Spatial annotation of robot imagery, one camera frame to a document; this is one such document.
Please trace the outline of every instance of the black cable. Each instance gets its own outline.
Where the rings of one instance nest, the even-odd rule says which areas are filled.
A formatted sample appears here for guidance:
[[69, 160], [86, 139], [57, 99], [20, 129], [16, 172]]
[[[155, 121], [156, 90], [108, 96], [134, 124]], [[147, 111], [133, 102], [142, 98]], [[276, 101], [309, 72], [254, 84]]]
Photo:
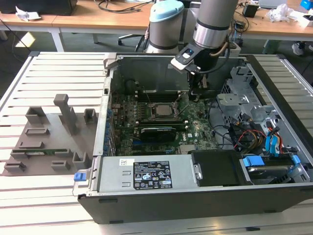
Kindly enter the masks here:
[[5, 27], [7, 27], [7, 29], [10, 30], [11, 33], [13, 33], [13, 34], [15, 35], [15, 37], [18, 38], [18, 40], [27, 48], [27, 50], [29, 50], [29, 52], [31, 52], [31, 50], [28, 48], [28, 46], [26, 46], [26, 45], [22, 42], [22, 40], [19, 38], [19, 36], [18, 36], [15, 32], [13, 32], [13, 31], [6, 25], [6, 23], [3, 22], [3, 20], [2, 20], [1, 18], [0, 18], [0, 21], [2, 22], [2, 24], [3, 24]]
[[305, 71], [308, 69], [308, 67], [310, 66], [310, 64], [313, 62], [313, 59], [308, 63], [308, 65], [306, 65], [305, 69], [302, 71], [301, 75], [303, 75], [305, 73]]
[[15, 52], [14, 52], [15, 38], [16, 38], [16, 36], [14, 35], [13, 42], [12, 42], [12, 54], [13, 54], [13, 56], [14, 56], [15, 59], [17, 59], [17, 60], [20, 61], [21, 63], [24, 63], [25, 60], [19, 58], [18, 55], [16, 55]]
[[[218, 131], [216, 131], [216, 130], [213, 128], [213, 126], [211, 125], [211, 123], [210, 123], [210, 112], [211, 112], [213, 103], [214, 103], [214, 100], [211, 102], [211, 104], [210, 104], [210, 106], [209, 106], [209, 110], [208, 110], [208, 112], [207, 112], [207, 120], [208, 120], [208, 123], [209, 123], [209, 127], [210, 127], [212, 130], [214, 130], [215, 134], [217, 134], [217, 135], [221, 136], [222, 138], [224, 138], [225, 140], [228, 140], [229, 142], [233, 143], [233, 140], [232, 140], [232, 139], [226, 137], [225, 135], [222, 135], [221, 133], [219, 133]], [[238, 141], [236, 141], [236, 144], [237, 144], [239, 147], [243, 148], [243, 149], [247, 149], [247, 147], [245, 147], [244, 145], [242, 145], [242, 144], [239, 143]]]
[[246, 22], [247, 22], [247, 27], [246, 27], [246, 29], [244, 29], [244, 30], [242, 30], [242, 31], [238, 31], [236, 28], [235, 28], [235, 30], [238, 32], [238, 33], [244, 33], [244, 32], [246, 32], [248, 29], [249, 29], [249, 27], [250, 27], [250, 22], [249, 22], [249, 20], [247, 19], [247, 17], [245, 17], [243, 14], [241, 14], [241, 13], [239, 13], [238, 11], [235, 11], [237, 14], [239, 14], [239, 15], [241, 15], [245, 20], [246, 20]]
[[[137, 4], [135, 6], [131, 6], [131, 7], [127, 7], [125, 9], [121, 9], [121, 10], [111, 10], [111, 9], [108, 9], [108, 5], [109, 5], [109, 2], [108, 0], [103, 0], [99, 3], [97, 3], [96, 0], [93, 0], [97, 5], [98, 7], [103, 10], [103, 11], [107, 11], [107, 12], [111, 12], [111, 13], [116, 13], [116, 14], [128, 14], [128, 13], [133, 13], [133, 12], [139, 12], [141, 11], [140, 8], [142, 8], [144, 5], [147, 5], [151, 2], [154, 2], [156, 0], [151, 0], [151, 1], [148, 1], [148, 2], [143, 2], [143, 3], [140, 3], [140, 4]], [[106, 3], [106, 6], [105, 7], [102, 7], [101, 4], [103, 3]]]
[[230, 43], [228, 43], [228, 46], [227, 46], [227, 56], [226, 56], [225, 61], [224, 61], [221, 65], [219, 65], [219, 66], [217, 66], [217, 67], [215, 67], [215, 68], [213, 68], [213, 69], [211, 69], [211, 70], [208, 70], [208, 71], [200, 71], [199, 74], [209, 74], [209, 73], [213, 73], [213, 72], [219, 70], [221, 67], [223, 67], [223, 66], [226, 64], [226, 62], [227, 62], [228, 59], [229, 59], [229, 56], [230, 56]]

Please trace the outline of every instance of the sticker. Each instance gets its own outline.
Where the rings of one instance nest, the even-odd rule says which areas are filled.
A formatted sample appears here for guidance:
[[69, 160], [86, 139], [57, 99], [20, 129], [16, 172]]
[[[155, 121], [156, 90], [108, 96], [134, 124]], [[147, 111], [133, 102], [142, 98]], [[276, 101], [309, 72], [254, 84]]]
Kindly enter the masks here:
[[135, 162], [135, 159], [120, 159], [119, 160], [119, 165], [122, 166], [127, 166], [127, 165], [133, 165]]
[[171, 169], [168, 161], [141, 163], [133, 162], [133, 164], [134, 189], [143, 190], [173, 188]]

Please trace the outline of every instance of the metal grating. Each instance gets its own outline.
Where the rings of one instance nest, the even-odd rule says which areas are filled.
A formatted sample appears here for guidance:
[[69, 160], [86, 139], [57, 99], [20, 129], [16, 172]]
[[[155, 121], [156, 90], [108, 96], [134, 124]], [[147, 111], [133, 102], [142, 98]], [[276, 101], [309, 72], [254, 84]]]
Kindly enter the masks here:
[[[279, 59], [276, 55], [256, 55], [255, 57], [304, 126], [313, 135], [312, 87], [286, 59]], [[257, 89], [264, 101], [271, 104], [261, 85]]]

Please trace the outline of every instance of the desk leg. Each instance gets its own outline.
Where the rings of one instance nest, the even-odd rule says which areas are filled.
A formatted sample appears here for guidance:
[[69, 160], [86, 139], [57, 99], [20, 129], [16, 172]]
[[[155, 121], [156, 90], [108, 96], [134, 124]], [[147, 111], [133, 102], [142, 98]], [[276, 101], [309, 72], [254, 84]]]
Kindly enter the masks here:
[[57, 51], [64, 52], [64, 42], [63, 42], [62, 33], [59, 30], [52, 30], [50, 33], [53, 37], [53, 41], [54, 41], [55, 47], [57, 48]]
[[99, 41], [98, 41], [98, 35], [96, 34], [96, 33], [93, 33], [92, 34], [92, 37], [93, 37], [93, 43], [98, 43]]
[[0, 39], [3, 41], [8, 40], [8, 37], [6, 36], [5, 31], [0, 30]]

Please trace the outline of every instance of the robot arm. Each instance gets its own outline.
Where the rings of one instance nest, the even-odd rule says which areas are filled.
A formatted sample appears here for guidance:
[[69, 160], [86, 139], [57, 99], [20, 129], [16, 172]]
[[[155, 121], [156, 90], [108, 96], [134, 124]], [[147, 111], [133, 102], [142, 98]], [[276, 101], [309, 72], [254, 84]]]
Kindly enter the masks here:
[[238, 0], [203, 0], [194, 40], [176, 55], [171, 62], [173, 66], [180, 71], [186, 69], [200, 74], [215, 67], [218, 55], [227, 47], [225, 39], [237, 3]]

